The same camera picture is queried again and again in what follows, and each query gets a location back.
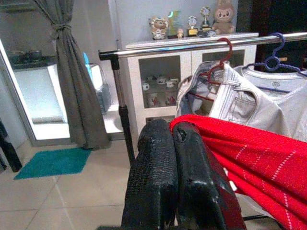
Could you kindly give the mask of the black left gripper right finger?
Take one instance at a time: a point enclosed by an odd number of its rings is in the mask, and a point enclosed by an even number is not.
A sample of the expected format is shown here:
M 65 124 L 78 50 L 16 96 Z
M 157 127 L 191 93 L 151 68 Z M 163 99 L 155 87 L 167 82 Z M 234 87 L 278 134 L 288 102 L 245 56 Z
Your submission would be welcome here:
M 187 230 L 244 230 L 236 195 L 199 130 L 181 122 L 172 131 L 178 169 L 177 219 Z

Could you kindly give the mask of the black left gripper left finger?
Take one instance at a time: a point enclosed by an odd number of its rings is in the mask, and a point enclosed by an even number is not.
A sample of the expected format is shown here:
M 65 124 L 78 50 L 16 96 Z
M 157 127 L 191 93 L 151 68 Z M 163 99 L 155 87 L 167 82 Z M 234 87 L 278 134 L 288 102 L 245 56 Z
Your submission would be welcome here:
M 178 198 L 176 151 L 169 124 L 147 123 L 138 139 L 121 221 L 124 230 L 167 230 L 174 225 Z

